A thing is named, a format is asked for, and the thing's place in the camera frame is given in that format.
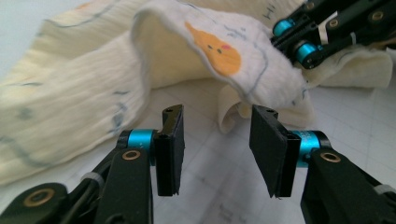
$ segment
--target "screw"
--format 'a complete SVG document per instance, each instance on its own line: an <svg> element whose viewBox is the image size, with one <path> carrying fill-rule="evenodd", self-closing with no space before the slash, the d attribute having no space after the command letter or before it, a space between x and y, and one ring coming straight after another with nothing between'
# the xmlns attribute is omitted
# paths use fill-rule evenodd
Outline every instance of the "screw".
<svg viewBox="0 0 396 224"><path fill-rule="evenodd" d="M140 157L140 152L136 150L130 150L122 154L122 158L126 161L133 161Z"/></svg>
<svg viewBox="0 0 396 224"><path fill-rule="evenodd" d="M384 12L377 11L377 12L373 13L373 16L372 16L373 21L380 21L380 20L382 20L382 18L384 18Z"/></svg>
<svg viewBox="0 0 396 224"><path fill-rule="evenodd" d="M320 157L325 160L325 161L330 161L330 162L340 162L341 158L339 158L337 155L334 155L330 152L323 152L320 153Z"/></svg>
<svg viewBox="0 0 396 224"><path fill-rule="evenodd" d="M306 3L306 9L311 10L314 7L315 7L315 4L313 2Z"/></svg>
<svg viewBox="0 0 396 224"><path fill-rule="evenodd" d="M54 194L55 190L53 189L38 189L25 198L23 205L26 207L40 206L41 204L48 202Z"/></svg>
<svg viewBox="0 0 396 224"><path fill-rule="evenodd" d="M329 21L329 25L330 25L330 27L332 27L332 28L338 26L338 20L333 19L333 20Z"/></svg>

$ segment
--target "blue cylinder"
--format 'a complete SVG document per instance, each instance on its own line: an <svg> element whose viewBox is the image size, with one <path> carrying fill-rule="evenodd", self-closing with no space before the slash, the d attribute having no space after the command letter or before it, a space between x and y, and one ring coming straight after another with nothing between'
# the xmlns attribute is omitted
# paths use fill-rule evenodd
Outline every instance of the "blue cylinder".
<svg viewBox="0 0 396 224"><path fill-rule="evenodd" d="M296 58L297 61L301 64L303 64L304 59L306 56L308 56L310 53L318 51L318 47L315 46L314 44L311 43L304 43L302 44L298 49L296 53Z"/></svg>
<svg viewBox="0 0 396 224"><path fill-rule="evenodd" d="M273 30L274 36L281 36L285 31L289 30L289 28L294 26L294 21L289 19L289 20L283 20L279 21Z"/></svg>
<svg viewBox="0 0 396 224"><path fill-rule="evenodd" d="M155 165L154 147L151 147L153 134L152 129L133 129L128 138L128 147L143 148L148 152L151 166Z"/></svg>
<svg viewBox="0 0 396 224"><path fill-rule="evenodd" d="M318 137L312 131L291 131L301 137L300 153L297 160L297 167L308 167L308 160L311 153L320 149Z"/></svg>

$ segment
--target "yellow cartoon print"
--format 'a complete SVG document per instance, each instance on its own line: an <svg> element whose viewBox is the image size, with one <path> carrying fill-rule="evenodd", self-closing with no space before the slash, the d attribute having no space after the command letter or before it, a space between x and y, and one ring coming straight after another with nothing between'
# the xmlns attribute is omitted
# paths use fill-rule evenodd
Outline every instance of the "yellow cartoon print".
<svg viewBox="0 0 396 224"><path fill-rule="evenodd" d="M81 4L81 5L79 5L78 7L76 7L76 9L83 9L83 8L89 6L90 4L91 4L91 3L84 3L84 4Z"/></svg>
<svg viewBox="0 0 396 224"><path fill-rule="evenodd" d="M204 51L216 72L228 77L239 71L241 55L235 48L215 35L195 30L188 22L185 25L194 37L194 43Z"/></svg>

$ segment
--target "cream fabric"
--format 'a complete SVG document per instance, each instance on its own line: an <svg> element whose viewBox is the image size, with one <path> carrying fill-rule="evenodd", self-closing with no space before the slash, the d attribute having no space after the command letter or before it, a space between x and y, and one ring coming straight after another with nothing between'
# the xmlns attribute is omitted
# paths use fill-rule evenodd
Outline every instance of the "cream fabric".
<svg viewBox="0 0 396 224"><path fill-rule="evenodd" d="M274 49L271 26L300 3L96 0L44 21L0 82L0 184L117 136L139 118L150 89L183 80L229 84L219 96L224 132L233 127L230 114L248 118L251 104L277 109L281 121L304 127L314 118L307 89L319 84L387 86L391 63L382 51L354 47L355 56L340 53L302 72ZM366 70L368 63L354 60L360 52L379 55L376 67ZM371 78L375 69L381 73Z"/></svg>

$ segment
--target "white cloth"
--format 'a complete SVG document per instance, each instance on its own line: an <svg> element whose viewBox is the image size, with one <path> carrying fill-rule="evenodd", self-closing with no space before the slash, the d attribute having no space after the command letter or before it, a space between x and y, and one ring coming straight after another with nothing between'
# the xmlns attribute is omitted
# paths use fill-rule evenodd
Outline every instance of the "white cloth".
<svg viewBox="0 0 396 224"><path fill-rule="evenodd" d="M278 110L288 124L312 121L302 70L272 47L265 26L299 1L188 2L96 0L44 21L0 82L0 184L117 136L140 116L150 89L183 80L229 84L219 96L224 132L233 127L230 113L248 118L251 104ZM308 80L320 76L313 74Z"/></svg>
<svg viewBox="0 0 396 224"><path fill-rule="evenodd" d="M392 77L393 61L383 50L352 46L335 53L320 66L304 70L308 88L386 88Z"/></svg>

